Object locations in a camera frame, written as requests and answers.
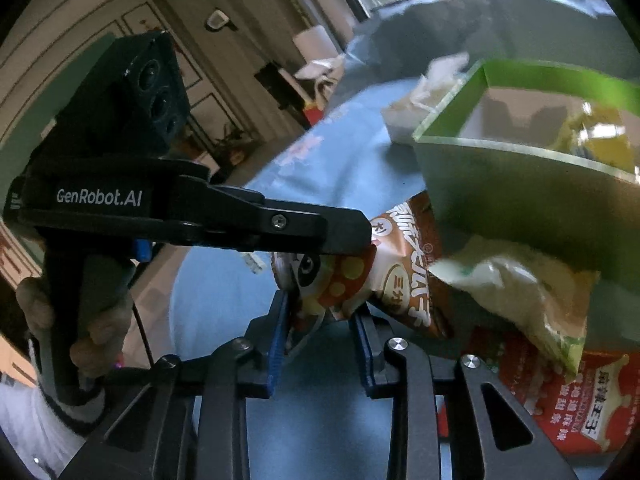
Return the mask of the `pale yellow chips bag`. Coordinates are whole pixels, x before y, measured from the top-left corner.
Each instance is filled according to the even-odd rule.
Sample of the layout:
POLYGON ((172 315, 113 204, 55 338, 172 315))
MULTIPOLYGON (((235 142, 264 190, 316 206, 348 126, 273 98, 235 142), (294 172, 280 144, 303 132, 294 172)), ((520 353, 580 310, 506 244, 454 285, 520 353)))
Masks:
POLYGON ((430 273, 513 323, 570 377, 578 374, 599 272, 577 271, 526 245, 474 235, 455 254, 433 262, 430 273))

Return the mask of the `red mushroom snack bag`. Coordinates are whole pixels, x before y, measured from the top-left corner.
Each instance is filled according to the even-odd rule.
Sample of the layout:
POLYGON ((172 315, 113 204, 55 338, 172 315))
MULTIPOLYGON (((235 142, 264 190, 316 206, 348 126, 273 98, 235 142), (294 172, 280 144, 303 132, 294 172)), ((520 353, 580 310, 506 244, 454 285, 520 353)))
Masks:
POLYGON ((442 256, 430 196, 422 191, 371 220, 371 245, 358 256, 271 255, 277 285, 299 294, 293 339, 324 321, 343 321, 364 302, 412 330, 444 338, 446 286, 428 268, 442 256))

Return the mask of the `light blue floral bedsheet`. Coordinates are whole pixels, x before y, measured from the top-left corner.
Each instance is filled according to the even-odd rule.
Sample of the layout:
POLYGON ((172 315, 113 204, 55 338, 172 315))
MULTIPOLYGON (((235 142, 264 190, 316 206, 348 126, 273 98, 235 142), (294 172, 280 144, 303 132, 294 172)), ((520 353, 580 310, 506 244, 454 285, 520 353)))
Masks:
MULTIPOLYGON (((349 44, 329 114, 256 177, 269 198, 354 208, 368 217, 424 187, 382 109, 434 58, 518 58, 639 75, 639 52, 604 0, 411 0, 378 10, 349 44)), ((363 391, 344 322, 325 325, 285 364, 274 397, 247 404, 255 479, 382 479, 390 402, 363 391)))

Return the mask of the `white tissue pack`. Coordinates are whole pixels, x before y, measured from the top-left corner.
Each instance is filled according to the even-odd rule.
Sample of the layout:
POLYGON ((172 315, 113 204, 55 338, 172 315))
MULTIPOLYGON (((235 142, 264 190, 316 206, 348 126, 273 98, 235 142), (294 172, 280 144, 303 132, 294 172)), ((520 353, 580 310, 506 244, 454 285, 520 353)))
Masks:
POLYGON ((413 131, 435 114, 445 96, 462 85, 468 52, 434 58, 416 85, 402 98, 381 110, 384 124, 395 144, 411 144, 413 131))

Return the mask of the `white paper roll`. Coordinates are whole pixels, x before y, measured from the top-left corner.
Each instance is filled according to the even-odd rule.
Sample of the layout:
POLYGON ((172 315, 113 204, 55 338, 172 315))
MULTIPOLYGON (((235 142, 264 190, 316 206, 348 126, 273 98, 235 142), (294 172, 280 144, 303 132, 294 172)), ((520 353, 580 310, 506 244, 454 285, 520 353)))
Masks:
POLYGON ((293 37, 293 44, 306 62, 337 58, 342 53, 322 25, 299 32, 293 37))

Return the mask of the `green cardboard box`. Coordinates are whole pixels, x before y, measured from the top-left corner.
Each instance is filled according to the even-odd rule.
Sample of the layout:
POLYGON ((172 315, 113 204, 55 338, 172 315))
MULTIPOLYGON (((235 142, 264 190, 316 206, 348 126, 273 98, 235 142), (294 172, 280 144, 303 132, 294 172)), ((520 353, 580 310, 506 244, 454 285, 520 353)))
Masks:
POLYGON ((479 62, 412 135, 440 224, 513 240, 639 288, 639 176, 552 150, 584 104, 620 112, 639 145, 639 87, 588 68, 479 62))

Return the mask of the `yellow snack packet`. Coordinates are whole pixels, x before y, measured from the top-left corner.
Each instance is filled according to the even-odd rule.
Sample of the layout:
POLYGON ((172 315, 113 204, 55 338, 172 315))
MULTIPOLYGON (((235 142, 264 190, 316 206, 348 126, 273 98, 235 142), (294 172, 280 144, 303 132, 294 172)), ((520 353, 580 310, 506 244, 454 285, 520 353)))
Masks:
POLYGON ((636 154, 620 111, 598 103, 583 102, 582 110, 562 123, 548 149, 594 160, 630 174, 637 169, 636 154))

